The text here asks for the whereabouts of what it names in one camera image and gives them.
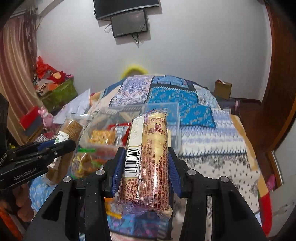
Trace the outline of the person left hand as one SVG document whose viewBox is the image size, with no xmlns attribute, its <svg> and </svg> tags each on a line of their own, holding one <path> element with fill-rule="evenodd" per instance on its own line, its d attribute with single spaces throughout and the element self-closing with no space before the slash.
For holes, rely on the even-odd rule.
<svg viewBox="0 0 296 241">
<path fill-rule="evenodd" d="M 18 186 L 13 190 L 16 204 L 19 207 L 18 217 L 24 222 L 30 222 L 34 217 L 34 211 L 31 207 L 32 202 L 29 197 L 29 186 L 27 183 Z"/>
</svg>

